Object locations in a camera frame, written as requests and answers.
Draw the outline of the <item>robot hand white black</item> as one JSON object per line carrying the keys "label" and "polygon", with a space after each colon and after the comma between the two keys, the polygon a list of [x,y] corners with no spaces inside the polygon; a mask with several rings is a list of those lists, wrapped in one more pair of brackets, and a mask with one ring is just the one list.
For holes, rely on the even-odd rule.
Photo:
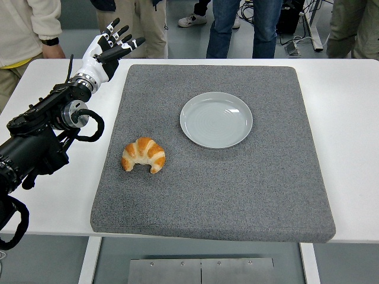
{"label": "robot hand white black", "polygon": [[117,29],[119,22],[120,19],[116,18],[94,38],[82,58],[82,67],[72,78],[74,82],[87,83],[95,91],[102,83],[112,79],[122,57],[145,42],[144,37],[133,38],[130,34],[126,35],[128,25]]}

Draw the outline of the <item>person's hand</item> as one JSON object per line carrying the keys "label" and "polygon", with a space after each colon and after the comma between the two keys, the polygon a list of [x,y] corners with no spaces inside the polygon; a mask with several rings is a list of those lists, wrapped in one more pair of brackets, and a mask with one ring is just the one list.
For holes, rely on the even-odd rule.
{"label": "person's hand", "polygon": [[65,59],[65,53],[62,50],[60,44],[48,46],[42,44],[42,54],[44,59]]}

